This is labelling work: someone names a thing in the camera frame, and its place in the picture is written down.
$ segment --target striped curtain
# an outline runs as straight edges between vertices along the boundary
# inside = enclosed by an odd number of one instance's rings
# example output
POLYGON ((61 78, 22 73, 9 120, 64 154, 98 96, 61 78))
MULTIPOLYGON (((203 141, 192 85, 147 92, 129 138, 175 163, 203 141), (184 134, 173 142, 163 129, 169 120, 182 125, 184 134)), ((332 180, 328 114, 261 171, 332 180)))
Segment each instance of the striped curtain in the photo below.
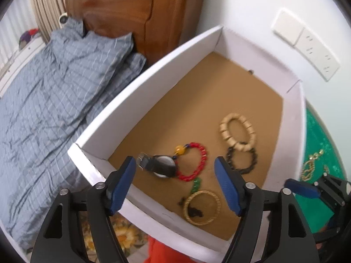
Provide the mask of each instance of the striped curtain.
POLYGON ((45 43, 53 30, 59 29, 59 17, 65 13, 64 0, 31 0, 36 22, 45 43))
POLYGON ((18 50, 20 36, 37 27, 30 0, 13 0, 0 21, 0 69, 18 50))

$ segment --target red chain bracelet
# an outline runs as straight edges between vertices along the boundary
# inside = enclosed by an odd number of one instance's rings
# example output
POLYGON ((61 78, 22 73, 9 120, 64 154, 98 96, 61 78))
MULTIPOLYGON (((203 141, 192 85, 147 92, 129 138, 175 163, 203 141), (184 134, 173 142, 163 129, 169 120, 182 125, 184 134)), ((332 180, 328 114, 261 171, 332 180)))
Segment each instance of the red chain bracelet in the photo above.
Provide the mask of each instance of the red chain bracelet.
POLYGON ((174 152, 174 155, 173 155, 172 158, 173 158, 175 164, 177 165, 177 167, 178 167, 178 161, 177 161, 178 156, 184 154, 185 150, 187 148, 197 148, 197 149, 199 149, 200 152, 201 152, 201 161, 200 161, 200 164, 197 167, 197 169, 194 170, 194 172, 190 176, 183 175, 179 171, 179 168, 178 168, 178 170, 177 170, 178 179, 183 180, 185 182, 189 182, 189 181, 194 180, 200 174, 200 172, 205 168, 205 164, 206 164, 206 160, 207 160, 206 148, 203 145, 201 145, 200 143, 191 142, 191 143, 188 143, 188 144, 186 144, 184 146, 177 146, 175 148, 175 152, 174 152))

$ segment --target black chain bracelet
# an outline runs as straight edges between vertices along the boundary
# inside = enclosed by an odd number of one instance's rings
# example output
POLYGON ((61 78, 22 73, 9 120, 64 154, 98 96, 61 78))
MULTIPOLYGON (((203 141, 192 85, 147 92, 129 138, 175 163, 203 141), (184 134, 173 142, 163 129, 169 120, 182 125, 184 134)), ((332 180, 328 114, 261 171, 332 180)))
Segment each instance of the black chain bracelet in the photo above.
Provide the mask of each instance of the black chain bracelet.
POLYGON ((237 170, 240 174, 248 174, 250 173, 254 168, 255 168, 255 165, 257 164, 257 154, 256 154, 256 149, 255 148, 251 148, 249 150, 250 153, 252 153, 252 161, 251 161, 251 165, 247 168, 244 168, 244 169, 237 169, 235 168, 235 164, 233 163, 232 161, 232 158, 234 156, 234 147, 229 147, 228 148, 228 152, 227 152, 227 163, 229 164, 229 167, 232 169, 232 170, 237 170))

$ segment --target blue checkered duvet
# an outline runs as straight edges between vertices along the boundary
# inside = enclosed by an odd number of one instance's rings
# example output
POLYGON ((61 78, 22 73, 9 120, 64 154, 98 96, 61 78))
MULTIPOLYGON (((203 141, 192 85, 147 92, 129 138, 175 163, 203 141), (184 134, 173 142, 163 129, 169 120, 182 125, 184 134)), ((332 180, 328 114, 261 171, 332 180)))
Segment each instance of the blue checkered duvet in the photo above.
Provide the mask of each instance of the blue checkered duvet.
POLYGON ((131 34, 83 36, 82 22, 70 19, 0 100, 0 219, 24 250, 59 190, 88 185, 67 151, 140 74, 145 58, 132 49, 131 34))

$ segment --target orange fabric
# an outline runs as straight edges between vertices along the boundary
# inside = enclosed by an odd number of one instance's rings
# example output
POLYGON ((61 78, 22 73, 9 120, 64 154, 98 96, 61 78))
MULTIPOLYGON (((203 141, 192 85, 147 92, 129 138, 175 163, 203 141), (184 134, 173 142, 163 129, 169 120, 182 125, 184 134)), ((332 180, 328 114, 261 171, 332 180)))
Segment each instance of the orange fabric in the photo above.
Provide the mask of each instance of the orange fabric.
POLYGON ((196 263, 190 257, 175 251, 149 236, 149 258, 144 263, 196 263))

